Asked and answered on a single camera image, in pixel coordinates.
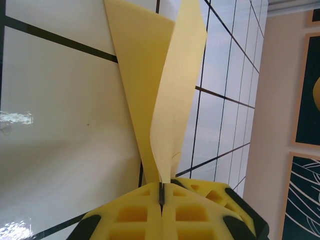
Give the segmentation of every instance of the black corner edge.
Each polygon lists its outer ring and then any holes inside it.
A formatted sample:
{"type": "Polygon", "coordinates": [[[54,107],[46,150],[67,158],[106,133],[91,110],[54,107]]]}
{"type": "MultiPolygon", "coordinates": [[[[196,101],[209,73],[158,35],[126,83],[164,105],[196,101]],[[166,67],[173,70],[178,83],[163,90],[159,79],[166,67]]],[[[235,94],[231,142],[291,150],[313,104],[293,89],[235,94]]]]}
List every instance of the black corner edge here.
{"type": "Polygon", "coordinates": [[[100,219],[100,215],[92,215],[81,220],[66,240],[90,240],[100,219]]]}
{"type": "Polygon", "coordinates": [[[234,240],[257,240],[243,221],[233,216],[224,216],[223,221],[234,240]]]}
{"type": "Polygon", "coordinates": [[[172,184],[175,184],[175,185],[178,185],[184,189],[187,189],[181,182],[179,182],[177,179],[171,179],[171,183],[172,184]]]}
{"type": "Polygon", "coordinates": [[[257,240],[267,240],[268,223],[231,188],[227,187],[225,192],[252,218],[257,240]]]}
{"type": "Polygon", "coordinates": [[[162,182],[159,182],[159,204],[162,214],[165,205],[165,185],[162,182]]]}

